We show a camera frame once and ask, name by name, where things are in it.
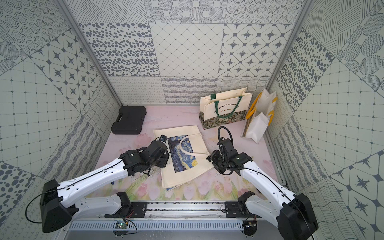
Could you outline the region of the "starry night canvas tote bag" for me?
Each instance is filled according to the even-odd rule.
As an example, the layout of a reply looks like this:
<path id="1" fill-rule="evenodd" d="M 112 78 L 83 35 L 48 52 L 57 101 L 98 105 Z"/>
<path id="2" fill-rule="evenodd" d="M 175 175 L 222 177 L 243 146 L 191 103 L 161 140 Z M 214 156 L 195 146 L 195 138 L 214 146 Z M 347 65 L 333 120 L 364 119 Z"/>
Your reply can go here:
<path id="1" fill-rule="evenodd" d="M 165 135 L 170 158 L 161 169 L 162 186 L 172 189 L 194 180 L 214 166 L 207 160 L 210 155 L 197 126 L 184 126 L 154 130 L 154 136 Z"/>

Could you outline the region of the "green handled floral tote bag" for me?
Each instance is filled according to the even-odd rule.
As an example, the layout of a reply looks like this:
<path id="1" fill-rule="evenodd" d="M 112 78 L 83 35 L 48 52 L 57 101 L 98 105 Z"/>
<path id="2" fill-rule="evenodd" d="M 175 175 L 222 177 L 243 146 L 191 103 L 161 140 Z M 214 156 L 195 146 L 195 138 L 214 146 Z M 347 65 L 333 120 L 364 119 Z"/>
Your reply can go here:
<path id="1" fill-rule="evenodd" d="M 199 119 L 203 129 L 212 129 L 243 121 L 253 94 L 248 88 L 211 94 L 200 98 Z"/>

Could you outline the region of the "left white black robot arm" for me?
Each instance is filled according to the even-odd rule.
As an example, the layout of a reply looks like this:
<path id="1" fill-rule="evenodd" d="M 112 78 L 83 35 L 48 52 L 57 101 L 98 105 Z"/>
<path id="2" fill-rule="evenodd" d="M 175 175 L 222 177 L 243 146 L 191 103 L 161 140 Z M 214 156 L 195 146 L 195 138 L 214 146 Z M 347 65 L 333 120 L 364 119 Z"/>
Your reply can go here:
<path id="1" fill-rule="evenodd" d="M 56 180 L 46 182 L 40 198 L 43 233 L 55 232 L 77 218 L 103 216 L 123 219 L 132 216 L 136 210 L 126 192 L 104 198 L 86 199 L 86 196 L 137 173 L 148 176 L 153 167 L 164 168 L 169 159 L 166 142 L 166 136 L 162 135 L 148 147 L 128 150 L 112 162 L 83 176 L 61 183 Z"/>

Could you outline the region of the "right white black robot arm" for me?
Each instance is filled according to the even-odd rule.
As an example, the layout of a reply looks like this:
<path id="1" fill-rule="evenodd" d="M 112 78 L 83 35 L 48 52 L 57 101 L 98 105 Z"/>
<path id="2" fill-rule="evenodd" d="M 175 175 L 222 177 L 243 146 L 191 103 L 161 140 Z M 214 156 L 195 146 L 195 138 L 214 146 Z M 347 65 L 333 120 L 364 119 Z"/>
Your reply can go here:
<path id="1" fill-rule="evenodd" d="M 222 175 L 236 173 L 250 182 L 264 195 L 252 191 L 238 197 L 236 202 L 226 202 L 228 218 L 260 217 L 274 225 L 285 240 L 308 240 L 319 225 L 309 198 L 295 194 L 269 177 L 246 153 L 238 153 L 233 141 L 220 137 L 218 150 L 208 156 Z"/>

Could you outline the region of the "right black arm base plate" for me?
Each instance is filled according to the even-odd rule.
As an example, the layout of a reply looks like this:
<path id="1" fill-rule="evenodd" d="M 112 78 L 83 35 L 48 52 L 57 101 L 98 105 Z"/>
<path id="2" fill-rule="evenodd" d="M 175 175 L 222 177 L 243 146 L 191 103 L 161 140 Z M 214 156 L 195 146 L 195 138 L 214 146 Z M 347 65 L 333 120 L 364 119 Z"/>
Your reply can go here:
<path id="1" fill-rule="evenodd" d="M 260 218 L 260 216 L 250 213 L 245 204 L 236 201 L 225 202 L 223 211 L 227 218 Z"/>

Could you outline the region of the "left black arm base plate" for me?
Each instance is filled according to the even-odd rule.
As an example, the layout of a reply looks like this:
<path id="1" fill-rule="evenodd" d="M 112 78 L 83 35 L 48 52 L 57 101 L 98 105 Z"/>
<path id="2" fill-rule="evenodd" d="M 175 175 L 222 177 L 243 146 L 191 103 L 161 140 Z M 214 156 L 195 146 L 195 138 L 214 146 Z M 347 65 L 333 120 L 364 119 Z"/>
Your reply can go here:
<path id="1" fill-rule="evenodd" d="M 148 202 L 131 202 L 129 205 L 121 206 L 115 214 L 105 214 L 107 219 L 111 218 L 144 218 L 147 211 Z"/>

